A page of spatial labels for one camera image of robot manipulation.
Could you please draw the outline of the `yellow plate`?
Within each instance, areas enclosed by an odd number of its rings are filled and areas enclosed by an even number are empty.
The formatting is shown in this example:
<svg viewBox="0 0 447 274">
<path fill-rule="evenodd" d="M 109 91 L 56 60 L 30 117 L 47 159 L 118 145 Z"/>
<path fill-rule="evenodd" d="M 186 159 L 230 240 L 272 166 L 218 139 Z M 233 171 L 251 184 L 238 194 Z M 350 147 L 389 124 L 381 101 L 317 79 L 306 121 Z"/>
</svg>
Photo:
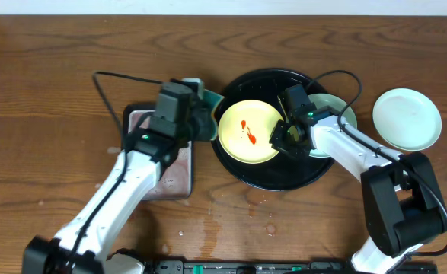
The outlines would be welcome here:
<svg viewBox="0 0 447 274">
<path fill-rule="evenodd" d="M 260 164 L 279 152 L 270 136 L 278 121 L 278 110 L 260 100 L 243 100 L 231 105 L 219 120 L 218 137 L 224 151 L 245 164 Z"/>
</svg>

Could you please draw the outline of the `green and yellow sponge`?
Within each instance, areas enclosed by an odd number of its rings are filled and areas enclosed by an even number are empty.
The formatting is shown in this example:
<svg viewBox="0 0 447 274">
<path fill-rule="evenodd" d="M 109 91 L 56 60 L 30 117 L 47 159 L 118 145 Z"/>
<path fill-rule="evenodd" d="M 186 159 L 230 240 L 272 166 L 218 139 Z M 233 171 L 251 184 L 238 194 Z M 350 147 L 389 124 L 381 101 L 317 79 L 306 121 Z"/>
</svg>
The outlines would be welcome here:
<svg viewBox="0 0 447 274">
<path fill-rule="evenodd" d="M 211 114 L 214 115 L 216 109 L 219 107 L 219 104 L 225 99 L 224 96 L 218 94 L 216 92 L 205 89 L 203 92 L 203 104 L 209 110 L 211 110 Z"/>
</svg>

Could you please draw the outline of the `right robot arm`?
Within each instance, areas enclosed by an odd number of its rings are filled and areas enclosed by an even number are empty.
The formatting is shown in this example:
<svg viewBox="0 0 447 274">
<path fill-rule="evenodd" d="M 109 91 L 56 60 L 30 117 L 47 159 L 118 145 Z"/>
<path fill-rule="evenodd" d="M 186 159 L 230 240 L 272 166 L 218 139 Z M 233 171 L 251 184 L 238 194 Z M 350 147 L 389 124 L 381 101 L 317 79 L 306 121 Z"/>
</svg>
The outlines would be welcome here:
<svg viewBox="0 0 447 274">
<path fill-rule="evenodd" d="M 369 237 L 352 255 L 355 272 L 391 273 L 447 234 L 447 209 L 427 156 L 380 145 L 333 109 L 295 110 L 290 116 L 274 123 L 273 148 L 293 158 L 322 151 L 361 184 Z"/>
</svg>

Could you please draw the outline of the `black round serving tray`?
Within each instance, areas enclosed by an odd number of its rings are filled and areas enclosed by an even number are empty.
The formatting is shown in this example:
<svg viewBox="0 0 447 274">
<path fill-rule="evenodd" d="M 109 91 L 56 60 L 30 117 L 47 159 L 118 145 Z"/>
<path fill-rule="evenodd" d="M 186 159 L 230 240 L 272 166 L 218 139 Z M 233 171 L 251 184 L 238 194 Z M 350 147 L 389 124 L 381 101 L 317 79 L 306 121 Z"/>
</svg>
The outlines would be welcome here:
<svg viewBox="0 0 447 274">
<path fill-rule="evenodd" d="M 232 105 L 242 100 L 262 100 L 284 114 L 278 95 L 297 84 L 306 86 L 311 78 L 286 68 L 260 68 L 247 72 L 222 91 L 225 97 L 216 108 L 216 119 Z M 333 158 L 311 156 L 293 159 L 278 153 L 260 164 L 245 164 L 232 158 L 216 139 L 212 148 L 225 169 L 237 179 L 259 189 L 271 191 L 294 190 L 315 182 L 335 163 Z"/>
</svg>

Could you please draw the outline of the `black rectangular soapy tray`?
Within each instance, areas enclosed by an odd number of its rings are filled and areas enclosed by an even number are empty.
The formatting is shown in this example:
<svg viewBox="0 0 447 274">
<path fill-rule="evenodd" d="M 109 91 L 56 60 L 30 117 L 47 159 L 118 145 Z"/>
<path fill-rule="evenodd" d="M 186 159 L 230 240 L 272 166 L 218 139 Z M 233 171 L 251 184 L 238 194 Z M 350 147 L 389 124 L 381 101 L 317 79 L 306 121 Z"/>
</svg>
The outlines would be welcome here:
<svg viewBox="0 0 447 274">
<path fill-rule="evenodd" d="M 129 104 L 123 111 L 123 130 L 133 131 L 139 117 L 154 111 L 153 103 Z M 193 143 L 188 142 L 178 152 L 175 162 L 163 173 L 161 179 L 144 197 L 143 201 L 186 199 L 193 186 Z"/>
</svg>

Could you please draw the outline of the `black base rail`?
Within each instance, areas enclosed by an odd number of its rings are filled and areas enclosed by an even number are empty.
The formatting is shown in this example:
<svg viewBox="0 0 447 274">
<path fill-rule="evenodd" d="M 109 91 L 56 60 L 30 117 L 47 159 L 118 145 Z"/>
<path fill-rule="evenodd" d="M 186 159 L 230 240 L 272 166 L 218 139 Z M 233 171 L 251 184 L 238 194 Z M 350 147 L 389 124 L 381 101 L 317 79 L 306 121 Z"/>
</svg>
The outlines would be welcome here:
<svg viewBox="0 0 447 274">
<path fill-rule="evenodd" d="M 153 261 L 145 273 L 151 274 L 296 274 L 356 273 L 348 263 L 317 261 L 307 263 L 185 263 L 180 260 Z"/>
</svg>

